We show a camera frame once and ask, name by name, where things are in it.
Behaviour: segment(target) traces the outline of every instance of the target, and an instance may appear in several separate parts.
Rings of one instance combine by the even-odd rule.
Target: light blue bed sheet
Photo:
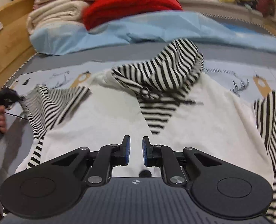
[[[65,55],[102,46],[145,41],[170,42],[189,38],[194,42],[226,44],[276,53],[276,38],[236,32],[199,13],[163,11],[114,20],[90,31],[74,24],[53,23],[37,29],[30,41],[39,53]]]
[[[231,31],[235,31],[237,33],[259,34],[258,32],[254,31],[254,30],[250,30],[250,29],[247,29],[242,26],[236,26],[236,25],[226,24],[226,23],[221,23],[221,24],[224,25],[225,27],[227,27],[228,29],[230,29]]]

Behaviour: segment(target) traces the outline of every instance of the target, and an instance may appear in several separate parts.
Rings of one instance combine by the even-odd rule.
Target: striped sleeve
[[[35,149],[27,168],[40,163],[44,135],[47,131],[60,124],[88,92],[87,87],[48,89],[45,85],[37,85],[29,93],[22,107],[33,129]]]
[[[260,132],[268,156],[273,164],[273,200],[266,213],[266,217],[276,223],[276,93],[254,102],[257,129]]]

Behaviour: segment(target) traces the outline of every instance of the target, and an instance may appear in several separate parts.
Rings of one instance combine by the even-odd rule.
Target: black and white striped fabric
[[[272,160],[274,171],[273,200],[266,213],[269,220],[276,223],[276,93],[254,103],[257,129],[264,140],[268,156]]]
[[[33,129],[35,150],[27,168],[40,163],[43,138],[47,131],[60,124],[89,91],[87,87],[69,89],[48,89],[37,85],[25,100],[24,111]]]
[[[203,56],[188,39],[173,40],[155,58],[113,68],[113,77],[136,93],[141,112],[152,132],[158,134],[187,100],[203,70]]]

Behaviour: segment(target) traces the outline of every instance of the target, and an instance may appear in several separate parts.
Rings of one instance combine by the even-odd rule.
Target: red blanket
[[[183,10],[177,0],[96,0],[83,10],[87,30],[111,20],[141,13]]]

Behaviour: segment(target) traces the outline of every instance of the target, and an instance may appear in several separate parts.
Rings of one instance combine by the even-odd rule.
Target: small logo
[[[135,179],[134,181],[132,181],[133,184],[137,185],[137,184],[140,184],[141,181],[139,181],[138,179]]]

